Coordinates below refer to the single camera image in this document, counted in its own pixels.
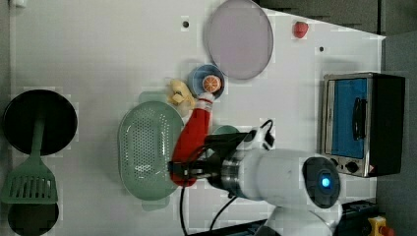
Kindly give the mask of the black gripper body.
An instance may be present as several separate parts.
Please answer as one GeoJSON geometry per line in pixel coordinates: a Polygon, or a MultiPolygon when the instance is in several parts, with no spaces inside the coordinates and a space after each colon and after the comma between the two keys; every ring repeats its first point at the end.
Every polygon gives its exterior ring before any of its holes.
{"type": "Polygon", "coordinates": [[[194,161],[190,167],[190,175],[193,178],[217,178],[221,175],[224,158],[214,153],[206,159],[194,161]]]}

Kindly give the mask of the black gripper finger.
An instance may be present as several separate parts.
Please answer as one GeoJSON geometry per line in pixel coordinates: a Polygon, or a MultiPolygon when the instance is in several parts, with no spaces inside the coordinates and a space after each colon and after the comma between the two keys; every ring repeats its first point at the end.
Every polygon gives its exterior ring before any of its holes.
{"type": "Polygon", "coordinates": [[[169,161],[167,166],[172,179],[184,180],[196,177],[194,168],[190,163],[169,161]]]}

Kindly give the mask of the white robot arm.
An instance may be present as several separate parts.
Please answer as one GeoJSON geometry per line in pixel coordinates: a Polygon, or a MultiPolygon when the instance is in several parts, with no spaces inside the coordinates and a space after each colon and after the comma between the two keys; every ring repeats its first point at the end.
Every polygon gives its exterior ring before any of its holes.
{"type": "Polygon", "coordinates": [[[342,216],[340,179],[328,158],[300,150],[253,148],[205,159],[171,160],[172,181],[206,178],[234,197],[274,206],[254,236],[333,236],[342,216]]]}

